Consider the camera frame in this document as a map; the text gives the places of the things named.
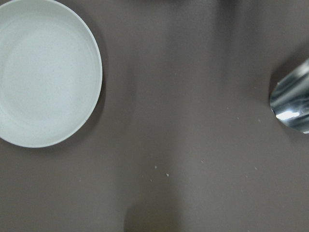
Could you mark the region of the cream round plate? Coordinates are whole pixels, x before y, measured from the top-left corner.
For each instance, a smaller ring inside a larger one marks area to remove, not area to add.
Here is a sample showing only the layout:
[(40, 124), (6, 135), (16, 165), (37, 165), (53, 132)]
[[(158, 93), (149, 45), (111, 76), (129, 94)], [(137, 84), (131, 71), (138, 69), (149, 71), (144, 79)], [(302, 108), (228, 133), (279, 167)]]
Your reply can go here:
[(0, 7), (0, 137), (40, 148), (71, 137), (89, 119), (102, 61), (87, 24), (55, 0)]

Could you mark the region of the steel scoop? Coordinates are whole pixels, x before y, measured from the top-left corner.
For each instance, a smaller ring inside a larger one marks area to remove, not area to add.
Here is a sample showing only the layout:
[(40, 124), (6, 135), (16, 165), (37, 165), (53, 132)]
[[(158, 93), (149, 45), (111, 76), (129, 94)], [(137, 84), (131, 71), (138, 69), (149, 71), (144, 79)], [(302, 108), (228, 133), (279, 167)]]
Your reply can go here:
[(308, 60), (305, 60), (276, 84), (269, 98), (269, 106), (280, 123), (303, 134), (308, 134)]

